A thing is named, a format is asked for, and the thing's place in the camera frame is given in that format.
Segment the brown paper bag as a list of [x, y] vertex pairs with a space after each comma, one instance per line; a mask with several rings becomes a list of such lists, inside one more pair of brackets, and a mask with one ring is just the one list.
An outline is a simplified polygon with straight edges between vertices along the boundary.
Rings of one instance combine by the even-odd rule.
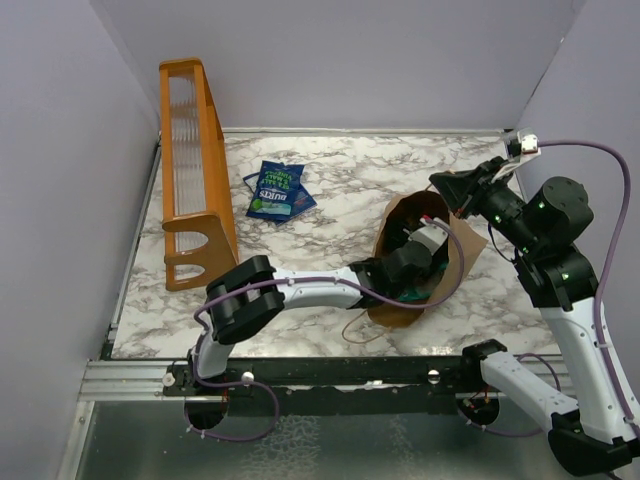
[[[448, 225], [448, 241], [434, 253], [408, 239], [423, 217], [439, 218]], [[466, 221], [449, 212], [439, 194], [425, 189], [398, 195], [384, 210], [373, 255], [349, 265], [361, 284], [382, 298], [365, 294], [355, 307], [389, 330], [406, 328], [456, 292], [486, 244]], [[440, 270], [444, 276], [425, 303], [397, 301], [415, 280]]]

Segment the blue Burts crisps packet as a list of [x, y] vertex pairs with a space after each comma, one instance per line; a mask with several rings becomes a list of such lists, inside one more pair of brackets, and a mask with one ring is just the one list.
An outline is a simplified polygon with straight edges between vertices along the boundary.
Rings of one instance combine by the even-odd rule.
[[263, 161], [246, 215], [273, 221], [287, 220], [300, 188], [304, 166]]

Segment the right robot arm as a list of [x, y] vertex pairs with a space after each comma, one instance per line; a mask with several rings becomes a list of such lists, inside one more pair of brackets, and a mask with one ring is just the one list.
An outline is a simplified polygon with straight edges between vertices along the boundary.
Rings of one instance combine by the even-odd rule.
[[639, 456], [632, 420], [639, 407], [596, 304], [596, 274], [574, 244], [594, 218], [588, 194], [574, 180], [552, 177], [524, 201], [509, 188], [506, 165], [495, 157], [430, 181], [455, 217], [481, 216], [514, 246], [518, 280], [555, 337], [574, 395], [554, 390], [495, 340], [464, 348], [459, 378], [469, 390], [489, 385], [510, 397], [568, 473], [614, 472]]

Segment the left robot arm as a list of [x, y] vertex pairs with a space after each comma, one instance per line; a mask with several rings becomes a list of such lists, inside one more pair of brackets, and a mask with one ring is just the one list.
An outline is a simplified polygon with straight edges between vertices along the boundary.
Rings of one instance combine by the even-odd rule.
[[254, 337], [287, 310], [399, 306], [401, 296], [438, 271], [447, 240], [409, 240], [381, 258], [331, 271], [276, 268], [256, 255], [206, 286], [195, 320], [203, 332], [191, 353], [186, 382], [206, 395], [220, 385], [234, 346]]

